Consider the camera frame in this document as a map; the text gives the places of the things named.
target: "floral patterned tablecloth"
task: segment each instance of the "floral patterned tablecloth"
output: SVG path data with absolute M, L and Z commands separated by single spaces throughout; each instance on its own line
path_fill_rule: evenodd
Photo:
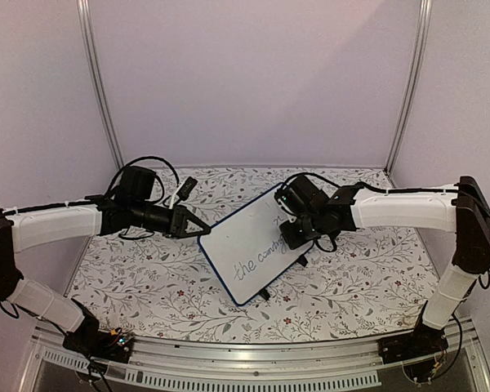
M 340 185 L 365 180 L 390 187 L 381 170 L 330 168 L 196 168 L 180 178 L 199 183 L 185 203 L 214 224 L 295 172 L 310 171 Z M 170 192 L 172 177 L 158 171 Z M 323 187 L 333 193 L 329 185 Z M 134 229 L 131 234 L 137 235 Z M 314 248 L 303 268 L 294 265 L 257 297 L 237 307 L 194 238 L 155 234 L 142 241 L 117 235 L 92 240 L 69 296 L 104 327 L 140 336 L 266 343 L 325 341 L 410 328 L 437 275 L 415 230 L 375 228 L 342 233 L 337 252 Z

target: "white tablecloth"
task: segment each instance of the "white tablecloth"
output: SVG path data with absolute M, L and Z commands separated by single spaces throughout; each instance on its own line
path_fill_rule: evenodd
M 390 187 L 370 169 L 196 168 L 181 179 L 199 183 L 185 203 L 214 224 L 294 172 L 311 171 L 341 185 L 365 180 Z M 172 177 L 159 171 L 170 194 Z M 333 193 L 333 188 L 324 189 Z M 143 241 L 117 235 L 94 238 L 69 296 L 104 327 L 140 336 L 264 343 L 325 341 L 413 326 L 437 275 L 413 229 L 376 228 L 342 233 L 335 253 L 314 249 L 269 286 L 271 299 L 237 307 L 199 251 L 195 238 L 160 234 Z

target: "wire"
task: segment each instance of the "wire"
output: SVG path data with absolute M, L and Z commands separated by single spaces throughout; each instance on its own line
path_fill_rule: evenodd
M 107 348 L 115 345 L 118 342 L 118 339 L 122 336 L 122 329 L 120 327 L 119 328 L 116 328 L 114 330 L 114 332 L 116 332 L 116 337 L 113 339 L 113 341 L 109 345 L 107 345 Z
M 419 192 L 431 192 L 434 194 L 456 194 L 457 189 L 439 189 L 439 188 L 401 188 L 401 189 L 382 189 L 374 185 L 370 185 L 365 181 L 359 181 L 356 185 L 361 185 L 372 192 L 378 194 L 417 194 Z
M 127 227 L 127 228 L 125 229 L 125 233 L 124 233 L 124 234 L 119 233 L 119 234 L 118 234 L 118 237 L 119 237 L 120 239 L 124 239 L 124 240 L 126 240 L 126 241 L 139 241 L 139 240 L 141 240 L 141 239 L 151 238 L 151 237 L 154 235 L 154 231 L 151 231 L 151 230 L 146 230 L 146 232 L 148 233 L 148 234 L 146 234 L 146 235 L 141 235 L 140 237 L 127 237 L 127 234 L 129 233 L 129 229 L 130 229 L 130 228 L 131 228 L 131 227 Z
M 80 200 L 77 202 L 67 202 L 67 203 L 51 203 L 51 204 L 44 204 L 42 206 L 24 207 L 24 208 L 9 210 L 4 212 L 3 215 L 11 216 L 17 213 L 21 214 L 24 212 L 36 212 L 36 211 L 43 211 L 43 210 L 51 210 L 52 208 L 86 206 L 91 204 L 94 204 L 91 200 Z
M 15 304 L 11 304 L 11 308 L 15 311 L 15 313 L 11 313 L 9 310 L 3 307 L 2 303 L 3 301 L 0 301 L 0 309 L 3 313 L 7 314 L 9 317 L 12 317 L 15 320 L 20 318 L 20 314 L 18 313 L 18 309 L 16 308 Z
M 438 362 L 444 363 L 445 357 L 447 355 L 447 351 L 442 346 L 440 346 L 439 348 L 441 349 L 441 358 L 439 359 Z
M 479 276 L 479 286 L 481 286 L 483 290 L 488 290 L 488 288 L 490 287 L 490 269 L 487 271 L 487 273 L 488 273 L 488 281 L 486 285 L 483 283 L 483 280 L 481 279 L 483 275 Z
M 68 341 L 71 342 L 71 344 L 74 346 L 74 348 L 77 350 L 77 352 L 79 352 L 81 355 L 83 355 L 85 357 L 85 359 L 89 362 L 89 366 L 90 366 L 90 368 L 88 370 L 89 376 L 92 376 L 91 368 L 93 368 L 100 375 L 100 378 L 104 382 L 107 390 L 109 392 L 113 392 L 113 389 L 111 388 L 111 386 L 107 382 L 107 379 L 105 378 L 104 373 L 98 368 L 98 366 L 97 366 L 98 364 L 91 358 L 91 356 L 84 354 L 82 349 L 76 343 L 74 343 L 74 341 L 72 339 L 69 339 L 69 334 L 66 331 L 64 331 L 58 324 L 53 323 L 52 321 L 49 321 L 49 320 L 47 320 L 47 321 L 49 323 L 51 323 L 58 331 L 60 331 L 60 333 L 62 335 L 64 335 L 64 337 L 68 338 Z M 90 385 L 96 392 L 101 392 L 101 390 L 98 387 L 96 387 L 96 385 L 94 385 L 94 383 L 91 382 Z
M 181 184 L 178 184 L 178 186 L 176 187 L 175 191 L 172 193 L 171 201 L 169 202 L 169 210 L 171 210 L 174 207 L 174 205 L 175 205 L 174 199 L 178 195 L 178 192 L 180 192 L 180 189 L 184 185 L 184 183 L 185 183 L 185 180 L 182 181 Z
M 473 194 L 469 194 L 468 192 L 465 192 L 464 190 L 460 191 L 461 194 L 464 194 L 465 196 L 468 196 L 469 198 L 472 198 L 474 202 L 487 214 L 488 218 L 490 218 L 490 210 L 488 209 L 487 206 L 481 202 L 478 198 L 476 198 Z
M 325 249 L 325 248 L 323 248 L 319 244 L 319 239 L 318 238 L 316 238 L 314 240 L 314 244 L 316 245 L 316 248 L 318 248 L 321 252 L 325 252 L 325 253 L 334 253 L 335 251 L 337 251 L 336 241 L 334 241 L 333 239 L 331 239 L 331 243 L 332 243 L 332 249 Z
M 165 186 L 163 186 L 163 182 L 162 182 L 162 179 L 160 178 L 160 176 L 158 174 L 154 174 L 154 178 L 156 179 L 156 181 L 160 184 L 160 187 L 162 189 L 162 192 L 160 194 L 160 197 L 157 198 L 156 200 L 153 200 L 153 201 L 150 201 L 150 202 L 147 202 L 148 204 L 158 204 L 160 203 L 163 198 L 165 197 Z
M 305 176 L 311 176 L 311 177 L 316 177 L 316 178 L 319 178 L 321 181 L 326 182 L 326 183 L 327 183 L 327 184 L 329 184 L 329 185 L 332 185 L 332 186 L 334 186 L 334 187 L 336 187 L 336 188 L 340 188 L 340 186 L 339 186 L 337 183 L 335 183 L 334 181 L 329 180 L 328 178 L 325 178 L 325 177 L 323 177 L 323 176 L 320 176 L 319 174 L 316 174 L 316 173 L 310 173 L 310 172 L 308 172 L 308 171 L 301 171 L 301 172 L 299 172 L 299 173 L 296 173 L 296 174 L 293 174 L 293 175 L 289 176 L 289 177 L 288 177 L 288 178 L 287 178 L 287 179 L 286 179 L 286 180 L 285 180 L 285 181 L 284 181 L 284 182 L 281 184 L 281 189 L 285 189 L 285 188 L 288 186 L 288 181 L 290 181 L 291 179 L 296 178 L 296 177 L 298 177 L 298 176 L 303 176 L 303 175 L 305 175 Z
M 432 378 L 432 381 L 437 380 L 438 378 L 447 374 L 448 371 L 450 371 L 450 369 L 452 369 L 452 367 L 454 366 L 454 364 L 457 361 L 457 357 L 459 357 L 459 354 L 461 353 L 461 348 L 463 346 L 463 327 L 461 326 L 461 322 L 457 319 L 455 314 L 453 314 L 452 317 L 456 321 L 457 327 L 459 328 L 459 346 L 457 347 L 457 351 L 456 351 L 456 355 L 454 356 L 454 359 L 450 362 L 448 367 L 444 370 L 444 372 L 434 375 L 434 377 Z
M 176 172 L 176 169 L 166 159 L 160 158 L 160 157 L 156 157 L 154 155 L 147 155 L 147 156 L 144 156 L 144 157 L 139 157 L 139 158 L 133 159 L 128 164 L 124 165 L 120 170 L 118 170 L 118 172 L 114 175 L 113 179 L 111 180 L 111 183 L 109 184 L 109 187 L 105 191 L 105 196 L 107 196 L 107 194 L 110 194 L 110 192 L 113 190 L 114 184 L 116 184 L 116 180 L 118 179 L 118 177 L 120 177 L 120 175 L 123 173 L 123 171 L 125 169 L 127 169 L 128 167 L 134 165 L 135 163 L 138 163 L 140 161 L 147 161 L 147 160 L 149 160 L 149 161 L 159 161 L 161 163 L 165 163 L 165 165 L 167 165 L 167 167 L 169 169 L 171 169 L 172 175 L 174 176 L 174 179 L 176 180 L 176 186 L 178 186 L 180 184 L 180 177 L 178 177 L 178 173 Z

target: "white enclosure wall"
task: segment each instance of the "white enclosure wall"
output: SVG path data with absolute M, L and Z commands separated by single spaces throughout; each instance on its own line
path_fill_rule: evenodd
M 103 191 L 113 172 L 76 2 L 0 1 L 0 205 L 81 198 Z M 17 265 L 62 292 L 82 245 L 34 248 Z M 16 390 L 33 327 L 0 311 L 0 392 Z
M 395 169 L 401 186 L 439 185 L 472 175 L 490 204 L 490 1 L 434 2 L 425 60 Z M 424 233 L 439 269 L 454 237 Z M 490 365 L 490 289 L 468 307 Z
M 91 2 L 125 160 L 383 167 L 420 1 Z

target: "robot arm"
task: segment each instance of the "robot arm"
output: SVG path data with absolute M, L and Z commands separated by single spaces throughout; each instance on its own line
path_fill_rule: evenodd
M 405 226 L 457 233 L 457 249 L 414 331 L 380 340 L 385 363 L 433 354 L 448 347 L 443 329 L 475 281 L 490 270 L 490 208 L 472 177 L 435 189 L 378 189 L 365 183 L 340 187 L 330 198 L 304 175 L 282 185 L 275 198 L 294 220 L 281 232 L 291 249 L 341 231 Z
M 170 238 L 209 234 L 211 228 L 186 207 L 171 208 L 148 201 L 155 174 L 143 167 L 128 167 L 112 198 L 92 196 L 86 200 L 23 209 L 0 208 L 0 301 L 18 305 L 31 314 L 59 326 L 68 334 L 67 346 L 96 355 L 102 340 L 98 320 L 81 304 L 24 278 L 16 268 L 15 254 L 43 243 L 65 238 L 106 235 L 131 226 L 163 233 Z M 189 178 L 177 190 L 186 200 L 196 181 Z M 193 223 L 198 230 L 187 231 Z

